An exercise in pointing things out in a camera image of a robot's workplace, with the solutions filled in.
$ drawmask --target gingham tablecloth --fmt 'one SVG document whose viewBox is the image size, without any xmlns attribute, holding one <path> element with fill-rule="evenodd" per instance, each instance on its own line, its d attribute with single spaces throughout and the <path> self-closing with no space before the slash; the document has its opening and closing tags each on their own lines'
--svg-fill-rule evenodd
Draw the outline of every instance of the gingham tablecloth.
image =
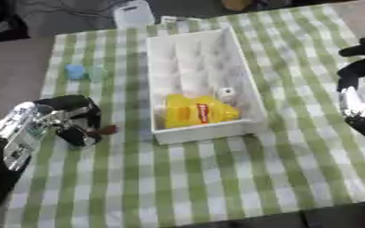
<svg viewBox="0 0 365 228">
<path fill-rule="evenodd" d="M 256 136 L 158 146 L 145 38 L 235 28 L 268 110 Z M 5 227 L 158 227 L 365 201 L 365 138 L 337 110 L 337 55 L 356 38 L 328 5 L 56 37 L 43 97 L 91 96 L 121 132 L 71 151 L 49 134 L 20 179 Z M 68 63 L 102 66 L 72 82 Z M 365 95 L 365 85 L 361 86 Z"/>
</svg>

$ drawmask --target white plastic tray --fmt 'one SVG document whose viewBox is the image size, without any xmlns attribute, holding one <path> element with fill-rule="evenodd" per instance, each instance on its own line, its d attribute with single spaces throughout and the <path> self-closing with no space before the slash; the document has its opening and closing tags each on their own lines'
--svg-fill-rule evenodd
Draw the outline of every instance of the white plastic tray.
<svg viewBox="0 0 365 228">
<path fill-rule="evenodd" d="M 265 109 L 231 27 L 147 39 L 151 131 L 159 144 L 252 134 L 266 128 Z M 240 119 L 165 129 L 166 96 L 214 95 L 232 87 Z"/>
</svg>

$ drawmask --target yellow bottle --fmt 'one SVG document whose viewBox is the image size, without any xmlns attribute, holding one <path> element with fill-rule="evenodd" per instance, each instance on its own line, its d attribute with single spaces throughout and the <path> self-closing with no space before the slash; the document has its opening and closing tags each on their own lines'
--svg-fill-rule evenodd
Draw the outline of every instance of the yellow bottle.
<svg viewBox="0 0 365 228">
<path fill-rule="evenodd" d="M 170 94 L 166 98 L 166 128 L 218 123 L 239 118 L 239 111 L 211 96 L 186 98 Z"/>
</svg>

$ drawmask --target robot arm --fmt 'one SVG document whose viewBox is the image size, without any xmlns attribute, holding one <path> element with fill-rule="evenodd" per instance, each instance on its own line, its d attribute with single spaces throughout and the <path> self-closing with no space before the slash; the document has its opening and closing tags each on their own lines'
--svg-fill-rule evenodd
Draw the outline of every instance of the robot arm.
<svg viewBox="0 0 365 228">
<path fill-rule="evenodd" d="M 75 123 L 82 119 L 86 120 L 86 127 Z M 54 128 L 67 143 L 81 147 L 101 140 L 104 133 L 100 126 L 101 110 L 82 95 L 24 102 L 14 107 L 0 120 L 0 205 L 18 182 L 49 128 Z"/>
<path fill-rule="evenodd" d="M 339 53 L 344 57 L 365 55 L 365 38 L 360 39 L 359 45 L 345 48 Z M 365 77 L 365 59 L 349 64 L 337 74 L 339 75 L 337 91 L 342 116 L 349 126 L 365 136 L 365 101 L 356 91 L 359 78 Z"/>
</svg>

